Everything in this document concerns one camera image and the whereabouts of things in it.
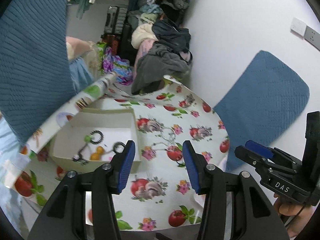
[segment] open box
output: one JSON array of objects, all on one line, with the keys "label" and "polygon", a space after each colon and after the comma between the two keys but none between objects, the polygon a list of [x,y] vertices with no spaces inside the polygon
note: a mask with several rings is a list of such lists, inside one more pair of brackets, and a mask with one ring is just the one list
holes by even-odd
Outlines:
[{"label": "open box", "polygon": [[[100,110],[85,108],[74,116],[55,136],[50,144],[51,158],[64,170],[74,170],[79,173],[91,172],[103,163],[109,163],[115,153],[112,151],[100,156],[100,160],[90,160],[90,155],[102,146],[106,152],[112,150],[114,143],[127,143],[133,140],[136,144],[136,154],[132,169],[135,170],[140,162],[138,151],[138,137],[136,118],[133,109]],[[103,140],[99,144],[88,143],[81,152],[83,158],[88,160],[82,165],[72,159],[84,147],[84,137],[94,130],[103,133]]]}]

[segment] human hand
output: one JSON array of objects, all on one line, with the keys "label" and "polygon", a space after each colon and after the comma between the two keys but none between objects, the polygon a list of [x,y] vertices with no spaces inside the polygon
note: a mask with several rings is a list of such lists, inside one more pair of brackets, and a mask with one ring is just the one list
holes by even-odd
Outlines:
[{"label": "human hand", "polygon": [[[295,216],[299,213],[302,205],[288,203],[283,201],[278,194],[274,194],[274,197],[277,198],[276,202],[274,203],[274,208],[278,212],[278,215],[285,215],[285,216]],[[289,224],[287,231],[290,238],[297,236],[305,225],[308,223],[310,218],[313,215],[313,208],[312,206],[306,206],[302,212]]]}]

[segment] white wall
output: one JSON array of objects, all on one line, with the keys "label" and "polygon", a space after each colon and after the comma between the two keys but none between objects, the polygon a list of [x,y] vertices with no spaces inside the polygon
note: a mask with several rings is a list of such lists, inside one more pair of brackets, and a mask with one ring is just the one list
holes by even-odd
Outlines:
[{"label": "white wall", "polygon": [[185,26],[192,36],[190,88],[211,106],[259,50],[271,52],[306,82],[310,88],[306,109],[271,145],[301,158],[306,115],[320,110],[320,51],[290,32],[294,17],[320,33],[306,0],[191,0]]}]

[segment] blue gripper pad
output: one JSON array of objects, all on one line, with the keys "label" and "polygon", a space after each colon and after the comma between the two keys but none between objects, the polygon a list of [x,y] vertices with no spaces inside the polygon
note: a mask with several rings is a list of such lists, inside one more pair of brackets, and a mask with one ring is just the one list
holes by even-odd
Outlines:
[{"label": "blue gripper pad", "polygon": [[199,172],[198,172],[197,167],[193,161],[192,153],[190,152],[190,146],[191,146],[190,141],[184,141],[184,143],[182,145],[182,156],[183,156],[183,160],[186,164],[191,187],[198,194],[200,191]]},{"label": "blue gripper pad", "polygon": [[245,143],[245,147],[261,157],[265,157],[266,159],[271,159],[273,157],[273,153],[267,147],[252,140],[247,141]]},{"label": "blue gripper pad", "polygon": [[128,141],[127,145],[124,148],[123,153],[126,151],[126,156],[124,158],[122,167],[119,171],[119,183],[118,183],[118,192],[119,194],[123,191],[127,185],[128,177],[130,174],[131,166],[133,163],[134,155],[136,152],[136,145],[134,141]]}]

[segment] metal screw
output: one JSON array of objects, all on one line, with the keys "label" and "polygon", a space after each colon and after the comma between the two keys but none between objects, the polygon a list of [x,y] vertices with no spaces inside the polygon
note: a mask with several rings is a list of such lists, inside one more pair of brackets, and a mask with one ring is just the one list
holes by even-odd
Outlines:
[{"label": "metal screw", "polygon": [[244,177],[244,178],[248,178],[248,177],[250,177],[250,173],[249,173],[249,172],[247,172],[247,171],[243,171],[243,172],[241,172],[241,175],[242,175],[242,177]]},{"label": "metal screw", "polygon": [[69,171],[68,172],[68,177],[73,178],[77,173],[75,171]]},{"label": "metal screw", "polygon": [[102,166],[102,169],[104,169],[104,170],[109,170],[109,169],[111,169],[111,164],[110,164],[110,163],[105,163],[105,164]]},{"label": "metal screw", "polygon": [[213,164],[207,164],[206,168],[209,170],[209,171],[214,171],[216,166],[214,166]]}]

